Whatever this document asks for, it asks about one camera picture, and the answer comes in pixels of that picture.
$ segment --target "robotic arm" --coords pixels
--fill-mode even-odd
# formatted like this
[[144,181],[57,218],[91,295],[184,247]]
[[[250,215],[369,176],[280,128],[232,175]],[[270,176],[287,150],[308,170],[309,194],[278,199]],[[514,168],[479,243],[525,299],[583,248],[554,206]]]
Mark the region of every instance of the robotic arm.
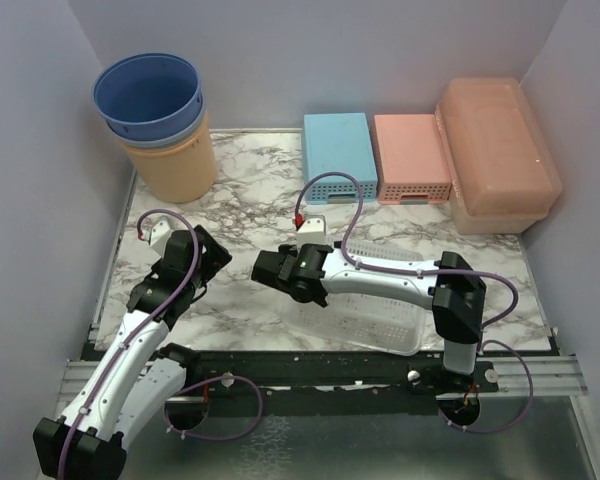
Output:
[[[471,375],[475,368],[486,286],[463,275],[406,276],[362,270],[349,263],[340,242],[326,245],[324,217],[313,217],[299,228],[297,246],[260,252],[252,280],[287,293],[300,303],[327,306],[329,294],[360,293],[412,303],[433,311],[436,331],[444,339],[444,368]],[[439,260],[401,262],[353,256],[358,262],[400,270],[471,270],[458,254],[443,252]]]
[[[127,303],[128,312],[115,339],[98,368],[78,396],[57,421],[43,418],[33,435],[42,472],[58,476],[62,446],[79,415],[82,420],[73,433],[65,466],[67,479],[117,479],[124,467],[126,450],[146,422],[185,383],[186,369],[169,358],[158,358],[146,375],[139,376],[158,345],[206,285],[232,257],[204,228],[194,229],[202,254],[196,271],[176,299],[149,322],[129,344],[125,339],[149,314],[175,291],[185,278],[193,258],[193,240],[186,230],[172,231],[161,219],[152,229],[149,245],[162,258],[151,273],[136,285]],[[105,383],[98,385],[111,361]],[[97,392],[92,407],[85,411],[84,400]]]

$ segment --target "stacked buckets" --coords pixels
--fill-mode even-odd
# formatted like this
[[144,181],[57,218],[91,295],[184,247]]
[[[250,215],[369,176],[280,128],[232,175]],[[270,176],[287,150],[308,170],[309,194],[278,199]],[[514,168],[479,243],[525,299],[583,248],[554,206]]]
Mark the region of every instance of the stacked buckets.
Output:
[[211,188],[217,167],[193,65],[165,53],[126,58],[98,77],[93,99],[158,199],[190,202]]

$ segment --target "white basket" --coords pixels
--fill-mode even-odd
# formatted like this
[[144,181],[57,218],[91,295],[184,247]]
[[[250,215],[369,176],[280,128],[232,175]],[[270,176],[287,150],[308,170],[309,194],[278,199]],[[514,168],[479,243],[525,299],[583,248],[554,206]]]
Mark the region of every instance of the white basket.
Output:
[[[327,237],[329,244],[339,240]],[[422,255],[395,247],[349,240],[347,251],[353,255],[387,260],[420,261]],[[282,317],[299,332],[362,347],[413,355],[420,349],[425,312],[398,300],[368,295],[329,295],[329,306],[298,304],[289,300]]]

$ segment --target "gray wall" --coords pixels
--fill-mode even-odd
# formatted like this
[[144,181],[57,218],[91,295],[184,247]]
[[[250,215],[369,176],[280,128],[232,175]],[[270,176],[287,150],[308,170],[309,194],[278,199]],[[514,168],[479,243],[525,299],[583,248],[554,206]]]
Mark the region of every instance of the gray wall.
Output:
[[522,78],[564,0],[69,0],[100,60],[194,62],[216,127],[429,112],[460,75]]
[[600,0],[570,0],[524,80],[564,182],[523,239],[549,321],[600,420]]
[[92,114],[100,69],[65,1],[0,2],[0,480],[36,476],[129,179]]

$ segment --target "marble surface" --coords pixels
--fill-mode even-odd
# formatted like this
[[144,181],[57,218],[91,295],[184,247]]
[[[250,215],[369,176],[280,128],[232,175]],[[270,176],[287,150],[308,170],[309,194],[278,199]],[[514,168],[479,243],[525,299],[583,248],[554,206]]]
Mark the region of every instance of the marble surface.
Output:
[[[294,240],[293,205],[302,187],[299,133],[216,133],[214,146],[219,177],[202,199],[174,207],[156,200],[138,181],[129,219],[100,319],[97,349],[106,349],[125,313],[131,288],[157,260],[137,239],[135,221],[144,211],[167,207],[202,224],[234,256],[209,284],[205,298],[183,315],[165,343],[195,349],[234,350],[354,350],[357,347],[290,331],[280,314],[282,293],[249,279],[262,249]],[[325,215],[329,232],[342,234],[354,205],[306,206],[305,213]],[[439,258],[443,250],[460,253],[476,270],[499,273],[520,289],[520,303],[508,318],[493,325],[485,338],[516,349],[547,350],[548,329],[516,236],[460,236],[448,205],[381,206],[365,204],[353,238],[387,243]],[[485,316],[510,301],[506,287],[488,281]],[[427,313],[421,349],[441,350],[442,340]]]

